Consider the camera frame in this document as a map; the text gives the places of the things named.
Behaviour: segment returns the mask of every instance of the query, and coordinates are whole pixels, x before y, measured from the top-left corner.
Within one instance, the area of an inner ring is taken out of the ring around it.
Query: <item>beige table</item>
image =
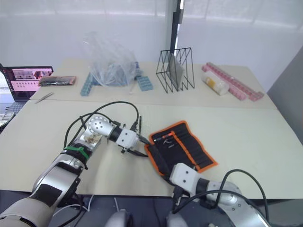
[[[67,59],[62,63],[53,75],[56,76],[77,76],[74,86],[70,87],[42,87],[33,96],[32,99],[40,99],[50,92],[54,95],[50,100],[71,100],[71,101],[93,101],[93,102],[112,102],[114,100],[129,101],[145,105],[176,105],[176,106],[209,106],[209,107],[239,107],[256,109],[276,109],[276,106],[265,95],[257,102],[247,99],[239,101],[232,94],[223,96],[217,95],[202,80],[201,65],[194,65],[195,89],[174,92],[166,94],[161,83],[156,76],[157,63],[140,62],[140,68],[144,75],[148,76],[152,82],[154,90],[142,92],[137,85],[129,87],[101,87],[93,86],[91,93],[87,97],[80,95],[81,88],[89,73],[89,65],[86,61],[80,59]],[[240,79],[243,83],[249,85],[256,91],[264,90],[257,79],[247,67],[242,66],[222,66],[222,69],[234,77]]]
[[[30,191],[35,179],[63,148],[64,134],[79,115],[103,103],[30,100],[0,135],[0,189]],[[220,181],[231,169],[253,174],[269,199],[303,198],[303,148],[296,135],[275,109],[138,105],[143,116],[143,135],[180,120],[219,165],[205,171],[208,179]],[[130,127],[134,110],[116,105],[104,109],[112,119]],[[81,175],[78,193],[105,195],[170,196],[172,188],[162,180],[147,158],[121,154],[105,141]],[[257,186],[245,175],[229,178],[242,193],[261,198]]]

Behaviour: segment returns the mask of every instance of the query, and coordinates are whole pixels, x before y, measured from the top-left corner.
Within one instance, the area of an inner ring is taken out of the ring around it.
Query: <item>clear plastic bag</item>
[[[90,60],[90,73],[103,86],[127,86],[136,75],[134,54],[97,32],[87,33],[84,49]]]

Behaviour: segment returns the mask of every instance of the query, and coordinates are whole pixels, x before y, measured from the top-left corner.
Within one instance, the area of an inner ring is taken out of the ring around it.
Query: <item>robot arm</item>
[[[0,214],[0,226],[46,227],[54,210],[63,206],[77,190],[80,174],[101,138],[105,136],[123,149],[133,148],[138,140],[148,142],[136,132],[113,125],[100,115],[92,116],[86,130],[65,147],[36,180],[32,194],[15,202]]]
[[[219,190],[221,183],[209,181],[192,168],[183,163],[174,166],[170,181],[187,191],[190,196],[202,192]],[[239,188],[233,183],[226,182],[223,190],[228,190],[241,194]],[[218,193],[206,195],[206,201],[214,202]],[[222,193],[219,199],[218,207],[221,208],[233,222],[236,227],[270,227],[263,216],[247,202],[236,195]]]

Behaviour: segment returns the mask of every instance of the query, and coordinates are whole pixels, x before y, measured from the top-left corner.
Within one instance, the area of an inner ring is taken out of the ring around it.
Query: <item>white bottle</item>
[[[202,75],[202,81],[204,81],[209,87],[211,87],[219,95],[224,95],[229,90],[229,85],[221,80],[211,71],[207,71]]]

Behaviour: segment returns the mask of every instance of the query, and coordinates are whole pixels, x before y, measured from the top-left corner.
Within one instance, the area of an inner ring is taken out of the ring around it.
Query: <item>black wire file holder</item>
[[[166,93],[195,88],[191,48],[161,51],[156,75]]]

